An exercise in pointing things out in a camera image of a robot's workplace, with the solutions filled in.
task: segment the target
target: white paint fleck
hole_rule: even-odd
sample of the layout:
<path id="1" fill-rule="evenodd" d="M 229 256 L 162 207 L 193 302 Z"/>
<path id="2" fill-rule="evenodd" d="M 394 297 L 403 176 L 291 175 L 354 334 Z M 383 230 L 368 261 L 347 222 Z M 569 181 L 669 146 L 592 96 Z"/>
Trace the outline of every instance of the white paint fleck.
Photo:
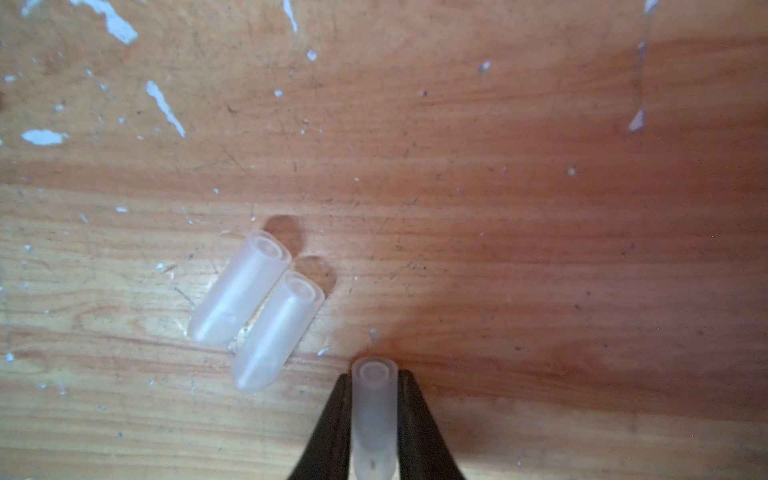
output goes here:
<path id="1" fill-rule="evenodd" d="M 157 84 L 154 83 L 152 80 L 149 80 L 147 82 L 147 93 L 149 94 L 150 97 L 154 98 L 154 100 L 157 102 L 157 106 L 165 114 L 166 119 L 168 119 L 168 123 L 175 126 L 176 130 L 179 132 L 179 135 L 181 135 L 181 137 L 184 138 L 186 136 L 186 134 L 184 133 L 184 127 L 181 126 L 181 124 L 179 123 L 179 120 L 177 120 L 176 117 L 174 116 L 174 113 L 170 111 L 170 107 L 168 106 L 168 103 L 165 101 L 163 92 L 160 91 L 160 88 L 158 88 Z"/>
<path id="2" fill-rule="evenodd" d="M 650 15 L 651 13 L 654 12 L 654 9 L 658 4 L 659 4 L 659 0 L 645 0 L 645 8 L 643 9 L 643 13 L 645 15 Z"/>
<path id="3" fill-rule="evenodd" d="M 59 145 L 69 135 L 50 130 L 29 130 L 22 134 L 22 138 L 34 145 Z"/>
<path id="4" fill-rule="evenodd" d="M 75 6 L 80 5 L 81 3 L 85 3 L 89 7 L 93 8 L 94 12 L 98 13 L 99 15 L 103 14 L 107 21 L 107 31 L 117 40 L 122 41 L 126 45 L 130 44 L 133 40 L 136 39 L 136 37 L 139 36 L 134 28 L 131 27 L 131 24 L 123 20 L 123 18 L 118 15 L 118 13 L 114 10 L 109 2 L 105 2 L 104 0 L 69 1 L 72 5 Z"/>
<path id="5" fill-rule="evenodd" d="M 285 10 L 286 15 L 288 15 L 293 31 L 299 31 L 299 24 L 296 23 L 296 19 L 293 17 L 293 9 L 290 7 L 290 0 L 283 0 L 283 10 Z"/>
<path id="6" fill-rule="evenodd" d="M 32 13 L 32 10 L 42 2 L 43 0 L 27 0 L 26 5 L 24 5 L 21 10 L 22 18 L 27 18 L 29 14 Z"/>
<path id="7" fill-rule="evenodd" d="M 638 131 L 645 126 L 645 110 L 640 107 L 637 113 L 634 115 L 632 122 L 629 123 L 629 131 Z"/>

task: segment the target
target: translucent plastic tube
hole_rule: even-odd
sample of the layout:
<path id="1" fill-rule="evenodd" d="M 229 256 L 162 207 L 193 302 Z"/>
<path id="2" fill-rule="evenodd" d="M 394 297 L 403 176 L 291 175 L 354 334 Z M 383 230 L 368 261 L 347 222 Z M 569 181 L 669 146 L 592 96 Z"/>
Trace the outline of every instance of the translucent plastic tube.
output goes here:
<path id="1" fill-rule="evenodd" d="M 325 299 L 312 280 L 285 272 L 235 355 L 232 380 L 239 390 L 256 392 L 275 381 Z"/>
<path id="2" fill-rule="evenodd" d="M 275 237 L 252 230 L 192 313 L 187 335 L 206 346 L 224 346 L 253 315 L 291 261 Z"/>
<path id="3" fill-rule="evenodd" d="M 390 480 L 397 468 L 397 365 L 352 364 L 352 465 L 358 480 Z"/>

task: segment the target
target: scratch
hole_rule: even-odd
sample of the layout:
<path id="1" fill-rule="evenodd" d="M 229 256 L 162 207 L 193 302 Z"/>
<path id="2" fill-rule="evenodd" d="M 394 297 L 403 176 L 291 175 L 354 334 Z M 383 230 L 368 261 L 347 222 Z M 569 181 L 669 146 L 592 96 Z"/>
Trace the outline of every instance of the scratch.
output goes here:
<path id="1" fill-rule="evenodd" d="M 190 297 L 189 297 L 189 296 L 188 296 L 186 293 L 182 292 L 182 291 L 179 289 L 179 287 L 175 286 L 175 287 L 174 287 L 174 292 L 178 292 L 178 293 L 179 293 L 179 294 L 180 294 L 182 297 L 184 297 L 185 299 L 187 299 L 187 302 L 189 302 L 189 303 L 190 303 L 190 305 L 191 305 L 191 306 L 194 308 L 194 302 L 192 301 L 192 299 L 191 299 L 191 298 L 190 298 Z"/>

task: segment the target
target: wood grain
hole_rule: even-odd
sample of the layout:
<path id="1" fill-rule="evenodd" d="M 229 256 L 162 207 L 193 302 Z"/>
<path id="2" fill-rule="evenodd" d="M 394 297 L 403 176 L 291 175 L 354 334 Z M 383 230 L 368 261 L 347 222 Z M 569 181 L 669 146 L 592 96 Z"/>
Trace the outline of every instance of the wood grain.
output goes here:
<path id="1" fill-rule="evenodd" d="M 0 477 L 285 478 L 368 353 L 468 478 L 768 477 L 765 2 L 112 5 L 0 6 Z M 244 395 L 184 330 L 263 226 L 329 296 Z"/>

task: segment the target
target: black tweezers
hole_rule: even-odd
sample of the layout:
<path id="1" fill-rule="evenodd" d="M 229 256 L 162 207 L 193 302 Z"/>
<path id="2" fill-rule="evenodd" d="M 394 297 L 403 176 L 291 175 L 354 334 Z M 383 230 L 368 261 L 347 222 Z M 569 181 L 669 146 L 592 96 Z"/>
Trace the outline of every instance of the black tweezers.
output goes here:
<path id="1" fill-rule="evenodd" d="M 351 428 L 352 377 L 345 373 L 288 480 L 347 480 Z M 465 480 L 408 370 L 397 375 L 397 457 L 402 480 Z"/>

